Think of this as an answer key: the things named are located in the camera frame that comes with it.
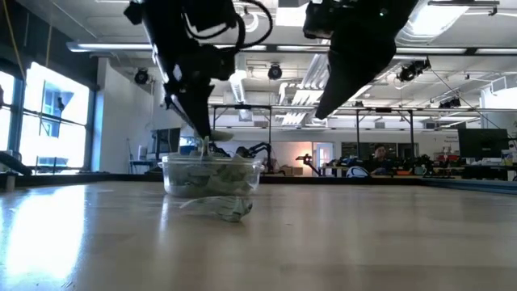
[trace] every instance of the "crumpled plastic bag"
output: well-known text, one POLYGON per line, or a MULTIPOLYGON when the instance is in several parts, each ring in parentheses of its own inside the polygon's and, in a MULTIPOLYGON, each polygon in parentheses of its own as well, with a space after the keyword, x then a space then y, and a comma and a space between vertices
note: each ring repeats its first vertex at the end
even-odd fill
POLYGON ((224 221, 239 222, 253 208, 253 201, 242 196, 210 196, 190 200, 181 209, 213 214, 224 221))

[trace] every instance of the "wooden table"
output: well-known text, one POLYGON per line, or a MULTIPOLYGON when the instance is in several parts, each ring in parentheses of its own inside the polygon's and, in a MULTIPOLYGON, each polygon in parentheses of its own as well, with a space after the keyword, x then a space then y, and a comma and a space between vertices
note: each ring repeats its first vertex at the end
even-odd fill
POLYGON ((425 187, 261 185, 242 223, 161 183, 0 195, 0 290, 516 290, 517 200, 425 187))

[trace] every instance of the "cable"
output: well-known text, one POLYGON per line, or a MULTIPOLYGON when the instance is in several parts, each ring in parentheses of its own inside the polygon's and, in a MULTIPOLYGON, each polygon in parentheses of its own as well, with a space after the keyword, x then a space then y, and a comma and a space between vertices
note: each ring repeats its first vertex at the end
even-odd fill
MULTIPOLYGON (((454 92, 454 89, 452 89, 433 69, 430 69, 431 72, 433 72, 433 74, 452 92, 454 92)), ((495 124, 494 122, 492 122, 492 120, 488 119, 488 117, 484 116, 483 113, 481 113, 479 110, 477 110, 474 106, 472 106, 469 102, 467 102, 463 97, 461 97, 461 95, 459 94, 456 94, 456 97, 461 99, 461 101, 463 101, 465 104, 467 104, 467 106, 470 107, 471 110, 475 111, 481 118, 484 118, 486 121, 490 122, 496 129, 501 129, 497 124, 495 124)), ((513 137, 508 133, 506 132, 506 134, 508 135, 508 137, 510 139, 513 139, 513 137)), ((517 147, 517 142, 515 140, 512 141, 514 146, 517 147)))
POLYGON ((273 17, 271 16, 271 13, 269 10, 262 4, 261 2, 255 1, 255 0, 241 0, 241 2, 246 2, 250 4, 256 5, 258 8, 260 8, 261 11, 263 11, 266 14, 267 20, 269 21, 269 28, 267 29, 267 32, 258 40, 251 42, 249 44, 244 44, 240 49, 246 49, 250 48, 252 46, 255 46, 257 44, 262 43, 271 35, 271 32, 273 31, 273 17))
POLYGON ((190 27, 190 25, 188 24, 188 21, 187 21, 187 16, 184 13, 181 14, 181 17, 183 19, 183 24, 185 25, 185 29, 187 30, 188 34, 190 34, 193 38, 195 38, 197 40, 209 40, 209 39, 214 38, 216 36, 220 36, 221 34, 223 34, 223 33, 225 33, 226 31, 229 30, 229 26, 226 26, 226 27, 222 28, 220 31, 214 32, 211 35, 200 36, 200 35, 195 34, 191 30, 191 27, 190 27))
POLYGON ((18 45, 16 44, 15 33, 13 31, 13 26, 11 23, 11 17, 9 16, 9 11, 7 10, 7 0, 3 0, 3 10, 6 12, 6 20, 7 27, 9 28, 9 35, 11 37, 13 48, 15 49, 16 60, 18 61, 20 73, 22 73, 23 81, 25 82, 25 71, 23 70, 22 59, 19 55, 18 45))

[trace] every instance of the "white wall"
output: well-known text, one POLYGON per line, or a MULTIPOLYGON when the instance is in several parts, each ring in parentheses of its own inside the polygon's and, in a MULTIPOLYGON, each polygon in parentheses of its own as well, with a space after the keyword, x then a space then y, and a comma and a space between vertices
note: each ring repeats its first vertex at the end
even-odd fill
POLYGON ((161 93, 152 96, 99 60, 92 171, 128 173, 129 146, 137 158, 138 146, 152 146, 150 131, 179 127, 172 111, 159 107, 161 93))

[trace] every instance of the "light fixture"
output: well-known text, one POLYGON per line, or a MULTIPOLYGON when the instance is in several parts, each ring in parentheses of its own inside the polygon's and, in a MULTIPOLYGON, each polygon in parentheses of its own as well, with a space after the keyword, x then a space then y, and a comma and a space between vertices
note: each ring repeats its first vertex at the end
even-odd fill
MULTIPOLYGON (((216 44, 215 47, 218 49, 224 49, 224 48, 231 48, 235 46, 235 44, 216 44)), ((253 51, 265 51, 266 50, 265 45, 254 45, 250 48, 243 48, 241 51, 243 52, 253 52, 253 51)))
POLYGON ((246 32, 254 32, 259 27, 259 16, 257 13, 251 12, 242 14, 241 17, 244 19, 247 15, 250 15, 252 20, 250 24, 246 24, 246 32))
POLYGON ((76 42, 69 42, 66 44, 70 51, 74 53, 84 52, 111 52, 111 51, 152 51, 151 44, 81 44, 76 42))
POLYGON ((476 54, 517 54, 517 48, 480 48, 476 54))
POLYGON ((97 3, 129 4, 129 0, 95 0, 97 3))
POLYGON ((401 73, 397 75, 397 79, 401 82, 409 82, 423 74, 424 70, 428 70, 431 68, 431 63, 429 59, 425 61, 414 61, 411 65, 406 65, 402 67, 401 73))
POLYGON ((397 48, 397 53, 464 54, 466 48, 397 48))
POLYGON ((278 45, 276 50, 291 53, 327 53, 329 47, 329 45, 278 45))
POLYGON ((267 72, 267 77, 273 81, 282 78, 282 69, 280 68, 280 64, 271 64, 271 67, 267 72))
POLYGON ((467 10, 468 6, 430 6, 423 3, 407 23, 412 36, 437 37, 448 30, 467 10))
POLYGON ((149 83, 149 73, 147 73, 146 68, 140 68, 138 69, 137 73, 135 74, 135 83, 138 85, 145 85, 149 83))
POLYGON ((372 85, 363 86, 352 97, 350 97, 350 99, 355 99, 355 98, 361 96, 362 94, 364 94, 366 91, 370 90, 371 88, 372 88, 372 85))
POLYGON ((287 27, 303 27, 307 3, 300 7, 278 7, 276 9, 275 25, 287 27))

